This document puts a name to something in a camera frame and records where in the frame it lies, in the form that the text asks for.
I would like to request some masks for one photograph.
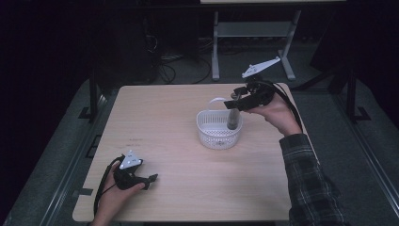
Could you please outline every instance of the person's right hand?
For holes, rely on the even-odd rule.
[[[263,116],[286,137],[302,133],[290,107],[277,93],[274,94],[273,100],[268,105],[257,106],[246,112]]]

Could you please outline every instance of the forearm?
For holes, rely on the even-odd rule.
[[[296,134],[280,141],[288,178],[292,225],[347,225],[339,191],[323,173],[308,137]]]

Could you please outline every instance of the basket handle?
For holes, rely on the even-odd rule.
[[[226,98],[223,98],[223,97],[216,97],[216,98],[212,99],[212,100],[208,103],[208,110],[211,109],[211,104],[212,104],[212,103],[219,102],[219,101],[225,102],[225,101],[227,101],[227,100],[226,100]]]

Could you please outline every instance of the background table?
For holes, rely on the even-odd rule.
[[[242,84],[136,86],[120,89],[73,212],[93,219],[106,166],[133,150],[144,164],[136,175],[159,173],[116,217],[121,221],[285,220],[291,206],[279,139],[256,114],[242,113],[237,144],[223,151],[200,144],[196,116],[215,97],[230,98]],[[225,109],[222,102],[215,109]]]

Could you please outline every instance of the person's left hand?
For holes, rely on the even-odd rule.
[[[120,163],[112,166],[105,179],[104,191],[106,191],[99,201],[97,214],[91,223],[91,226],[108,225],[112,218],[120,211],[121,207],[129,200],[130,197],[135,195],[139,190],[144,188],[144,183],[137,184],[126,190],[120,190],[115,185],[114,171]]]

